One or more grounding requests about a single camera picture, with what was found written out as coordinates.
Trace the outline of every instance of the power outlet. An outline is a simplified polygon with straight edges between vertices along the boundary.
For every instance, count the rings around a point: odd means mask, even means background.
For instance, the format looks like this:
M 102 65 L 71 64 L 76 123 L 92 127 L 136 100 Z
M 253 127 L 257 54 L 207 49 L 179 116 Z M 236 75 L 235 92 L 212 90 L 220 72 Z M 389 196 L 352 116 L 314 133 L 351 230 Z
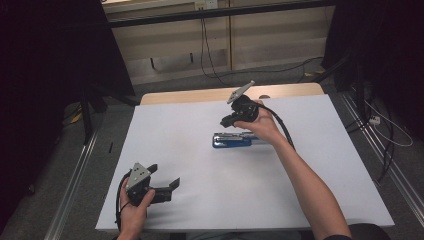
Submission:
M 207 0 L 206 9 L 217 9 L 218 8 L 218 0 Z
M 370 123 L 374 125 L 380 124 L 380 117 L 379 116 L 371 116 Z
M 194 10 L 200 11 L 200 10 L 206 10 L 206 2 L 205 1 L 196 1 L 194 2 Z

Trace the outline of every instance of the sleeve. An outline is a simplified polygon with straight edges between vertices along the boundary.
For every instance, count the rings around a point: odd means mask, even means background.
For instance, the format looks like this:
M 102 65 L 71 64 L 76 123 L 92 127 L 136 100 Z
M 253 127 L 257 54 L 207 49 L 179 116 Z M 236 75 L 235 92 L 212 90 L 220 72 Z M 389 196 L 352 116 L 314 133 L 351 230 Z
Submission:
M 352 238 L 343 235 L 333 235 L 326 237 L 324 240 L 352 240 Z

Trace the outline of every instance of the metal bracket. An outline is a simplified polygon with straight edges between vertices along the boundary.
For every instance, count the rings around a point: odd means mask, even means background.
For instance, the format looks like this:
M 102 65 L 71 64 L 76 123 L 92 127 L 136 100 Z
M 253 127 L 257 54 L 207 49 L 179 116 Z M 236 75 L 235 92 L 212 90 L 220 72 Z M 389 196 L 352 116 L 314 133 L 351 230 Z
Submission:
M 152 173 L 147 168 L 143 167 L 140 163 L 135 163 L 125 189 L 128 191 L 128 189 L 139 184 L 150 175 L 152 175 Z
M 227 104 L 234 102 L 237 98 L 239 98 L 243 93 L 245 93 L 251 86 L 255 84 L 255 81 L 250 81 L 250 83 L 240 87 L 239 89 L 233 91 L 230 95 L 230 98 L 227 100 Z

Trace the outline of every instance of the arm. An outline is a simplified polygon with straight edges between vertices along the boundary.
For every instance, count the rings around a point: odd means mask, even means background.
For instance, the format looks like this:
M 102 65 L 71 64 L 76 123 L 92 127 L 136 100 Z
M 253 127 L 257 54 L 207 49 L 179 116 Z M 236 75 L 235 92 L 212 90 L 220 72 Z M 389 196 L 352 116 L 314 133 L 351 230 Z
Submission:
M 333 193 L 290 146 L 275 125 L 271 113 L 261 108 L 254 122 L 239 121 L 235 122 L 234 126 L 249 129 L 274 147 L 293 184 L 299 204 L 311 224 L 316 239 L 325 239 L 331 235 L 351 237 L 349 227 Z
M 121 233 L 119 234 L 118 240 L 137 240 L 143 230 L 147 216 L 147 207 L 155 196 L 155 190 L 149 190 L 138 207 L 131 204 L 125 205 L 130 201 L 125 191 L 127 182 L 128 178 L 125 179 L 122 184 L 119 195 L 120 207 L 123 209 L 121 210 Z

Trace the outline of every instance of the white table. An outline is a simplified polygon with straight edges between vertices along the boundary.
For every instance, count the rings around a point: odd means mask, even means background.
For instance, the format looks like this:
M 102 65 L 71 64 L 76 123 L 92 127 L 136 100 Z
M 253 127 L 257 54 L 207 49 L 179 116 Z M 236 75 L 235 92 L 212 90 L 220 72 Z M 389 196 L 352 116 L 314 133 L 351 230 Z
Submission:
M 264 103 L 280 115 L 299 154 L 333 191 L 348 224 L 394 224 L 327 95 Z M 213 133 L 241 132 L 219 124 L 230 113 L 225 101 L 136 107 L 96 229 L 117 231 L 116 190 L 137 161 L 158 164 L 154 187 L 181 178 L 171 202 L 149 207 L 145 231 L 308 228 L 271 146 L 212 148 Z

